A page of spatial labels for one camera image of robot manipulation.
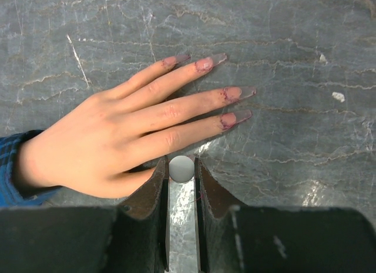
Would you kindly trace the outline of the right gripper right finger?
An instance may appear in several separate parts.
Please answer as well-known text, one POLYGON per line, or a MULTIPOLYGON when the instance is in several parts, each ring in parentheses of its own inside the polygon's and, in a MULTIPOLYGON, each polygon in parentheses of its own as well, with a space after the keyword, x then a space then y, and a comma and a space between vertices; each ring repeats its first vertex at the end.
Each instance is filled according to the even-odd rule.
POLYGON ((374 272, 375 230, 359 211, 252 206, 194 161, 199 272, 374 272))

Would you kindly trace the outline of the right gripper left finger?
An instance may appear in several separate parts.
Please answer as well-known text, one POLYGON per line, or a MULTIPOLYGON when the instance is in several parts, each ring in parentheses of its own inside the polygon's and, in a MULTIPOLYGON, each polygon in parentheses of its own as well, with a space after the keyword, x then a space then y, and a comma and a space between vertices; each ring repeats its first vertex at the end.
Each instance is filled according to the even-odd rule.
POLYGON ((114 206, 1 209, 2 272, 166 272, 169 163, 114 206))

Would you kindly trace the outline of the blue plaid sleeve forearm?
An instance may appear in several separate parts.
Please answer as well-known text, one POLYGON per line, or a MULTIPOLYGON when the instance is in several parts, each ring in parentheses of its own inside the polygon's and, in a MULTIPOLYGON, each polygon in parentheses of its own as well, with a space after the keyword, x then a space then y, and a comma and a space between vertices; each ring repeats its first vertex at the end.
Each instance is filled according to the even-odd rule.
POLYGON ((60 186, 32 187, 19 178, 19 153, 22 145, 41 134, 42 130, 30 130, 1 137, 1 207, 42 205, 60 186))

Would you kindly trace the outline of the mannequin hand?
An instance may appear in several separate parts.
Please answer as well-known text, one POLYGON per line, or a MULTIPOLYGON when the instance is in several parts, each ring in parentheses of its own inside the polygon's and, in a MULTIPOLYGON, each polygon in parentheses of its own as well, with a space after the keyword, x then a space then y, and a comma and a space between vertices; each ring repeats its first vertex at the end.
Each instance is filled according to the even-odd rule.
POLYGON ((256 93, 230 86, 172 99, 184 85, 226 60, 216 54, 193 63, 187 56, 162 59, 128 81, 87 98, 19 153, 22 183, 67 187, 100 198, 126 197, 148 181, 147 161, 211 138, 249 119, 249 110, 210 112, 256 93))

